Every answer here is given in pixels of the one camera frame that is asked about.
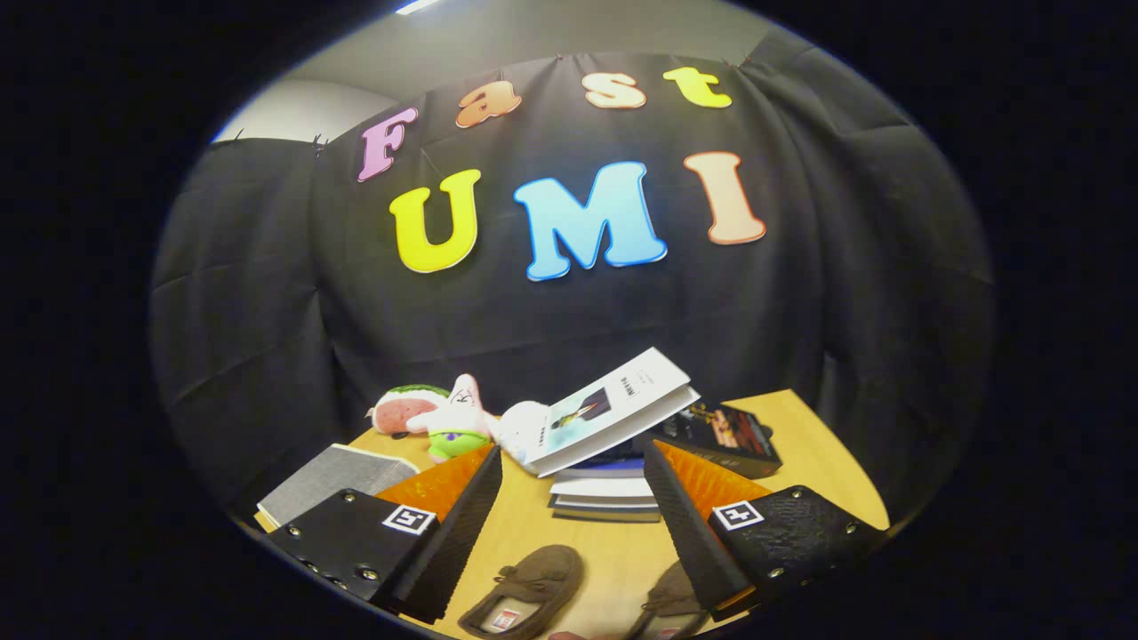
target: gray fabric notebook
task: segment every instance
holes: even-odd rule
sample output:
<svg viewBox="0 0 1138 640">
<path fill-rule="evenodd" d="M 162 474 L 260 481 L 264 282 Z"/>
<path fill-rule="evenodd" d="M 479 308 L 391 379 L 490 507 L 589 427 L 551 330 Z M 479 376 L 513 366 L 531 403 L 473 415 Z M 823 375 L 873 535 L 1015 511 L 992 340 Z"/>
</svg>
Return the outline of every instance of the gray fabric notebook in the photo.
<svg viewBox="0 0 1138 640">
<path fill-rule="evenodd" d="M 374 495 L 418 473 L 403 458 L 333 444 L 274 489 L 257 509 L 279 527 L 341 489 Z"/>
</svg>

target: stuffed toy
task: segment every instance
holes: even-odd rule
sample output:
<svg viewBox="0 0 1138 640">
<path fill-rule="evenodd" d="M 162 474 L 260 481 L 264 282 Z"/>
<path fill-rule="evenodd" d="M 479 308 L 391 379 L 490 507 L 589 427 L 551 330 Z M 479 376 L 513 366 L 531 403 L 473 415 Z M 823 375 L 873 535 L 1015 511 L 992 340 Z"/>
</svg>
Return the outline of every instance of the stuffed toy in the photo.
<svg viewBox="0 0 1138 640">
<path fill-rule="evenodd" d="M 407 420 L 446 404 L 447 392 L 434 385 L 404 385 L 384 394 L 368 410 L 371 426 L 381 434 L 407 432 Z"/>
<path fill-rule="evenodd" d="M 490 424 L 490 436 L 523 469 L 534 473 L 526 460 L 527 450 L 536 441 L 534 434 L 549 421 L 550 407 L 547 404 L 526 400 L 506 409 L 501 420 Z"/>
<path fill-rule="evenodd" d="M 435 463 L 445 462 L 490 442 L 494 416 L 483 409 L 478 383 L 470 374 L 459 376 L 442 407 L 407 419 L 410 433 L 427 433 L 427 453 Z"/>
</svg>

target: letter m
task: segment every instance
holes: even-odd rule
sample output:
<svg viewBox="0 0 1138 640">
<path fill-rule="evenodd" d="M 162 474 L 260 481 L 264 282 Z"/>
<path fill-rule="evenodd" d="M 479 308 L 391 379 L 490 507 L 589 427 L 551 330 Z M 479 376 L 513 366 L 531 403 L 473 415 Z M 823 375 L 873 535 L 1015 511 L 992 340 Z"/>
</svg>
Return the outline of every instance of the letter m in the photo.
<svg viewBox="0 0 1138 640">
<path fill-rule="evenodd" d="M 602 166 L 584 207 L 553 178 L 519 187 L 513 199 L 525 205 L 529 213 L 534 244 L 534 262 L 526 269 L 526 276 L 530 280 L 550 280 L 569 272 L 571 264 L 558 251 L 556 238 L 561 238 L 578 264 L 592 269 L 605 228 L 609 229 L 609 249 L 604 252 L 604 261 L 612 266 L 662 259 L 668 246 L 652 232 L 641 187 L 644 173 L 644 165 L 638 162 Z"/>
</svg>

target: table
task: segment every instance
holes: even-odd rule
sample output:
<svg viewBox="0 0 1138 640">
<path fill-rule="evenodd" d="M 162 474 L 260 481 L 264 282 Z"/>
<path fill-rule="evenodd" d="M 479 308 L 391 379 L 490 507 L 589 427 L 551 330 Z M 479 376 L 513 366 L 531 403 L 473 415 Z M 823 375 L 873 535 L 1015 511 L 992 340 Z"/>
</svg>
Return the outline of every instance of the table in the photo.
<svg viewBox="0 0 1138 640">
<path fill-rule="evenodd" d="M 889 527 L 885 506 L 873 482 L 841 441 L 791 389 L 732 402 L 729 407 L 751 411 L 774 430 L 770 442 L 783 460 L 773 476 L 757 481 L 772 491 L 803 484 L 869 525 Z M 420 469 L 430 468 L 427 438 L 411 435 L 402 440 L 368 429 L 352 446 L 385 456 L 405 458 Z M 513 565 L 546 544 L 568 544 L 585 561 L 585 579 L 572 600 L 546 630 L 572 631 L 585 638 L 624 634 L 641 613 L 641 604 L 663 569 L 677 560 L 676 549 L 663 520 L 659 523 L 591 523 L 553 518 L 546 506 L 553 477 L 536 478 L 502 453 L 502 487 L 483 533 L 470 552 L 467 568 L 451 598 L 446 616 L 424 625 L 455 638 L 472 639 L 456 621 L 494 586 L 498 568 Z M 265 531 L 272 525 L 261 515 Z M 739 616 L 710 620 L 701 631 L 728 624 Z"/>
</svg>

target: watermelon plush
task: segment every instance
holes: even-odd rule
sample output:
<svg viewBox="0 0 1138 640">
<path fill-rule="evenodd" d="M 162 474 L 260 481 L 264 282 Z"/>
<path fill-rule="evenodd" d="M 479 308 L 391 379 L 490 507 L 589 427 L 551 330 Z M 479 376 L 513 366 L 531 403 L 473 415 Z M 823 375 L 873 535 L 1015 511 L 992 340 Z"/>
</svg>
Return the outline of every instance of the watermelon plush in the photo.
<svg viewBox="0 0 1138 640">
<path fill-rule="evenodd" d="M 451 392 L 434 385 L 404 385 L 384 394 L 368 410 L 371 426 L 381 434 L 407 432 L 407 420 L 446 404 Z"/>
</svg>

